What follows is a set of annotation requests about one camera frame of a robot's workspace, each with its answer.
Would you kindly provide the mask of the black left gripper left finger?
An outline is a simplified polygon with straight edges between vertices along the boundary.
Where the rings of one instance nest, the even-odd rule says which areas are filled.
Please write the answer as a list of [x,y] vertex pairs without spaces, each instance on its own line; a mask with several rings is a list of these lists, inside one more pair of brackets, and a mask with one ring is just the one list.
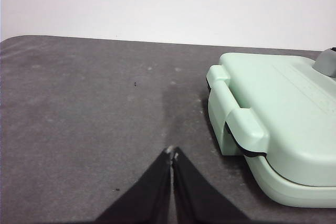
[[138,181],[97,219],[97,223],[167,223],[172,148],[165,148]]

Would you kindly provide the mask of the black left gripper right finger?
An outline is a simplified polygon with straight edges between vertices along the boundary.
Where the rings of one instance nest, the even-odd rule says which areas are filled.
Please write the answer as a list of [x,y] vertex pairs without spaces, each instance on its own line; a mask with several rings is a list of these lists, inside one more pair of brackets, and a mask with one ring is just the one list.
[[205,179],[179,147],[174,150],[172,166],[179,223],[249,223],[249,218]]

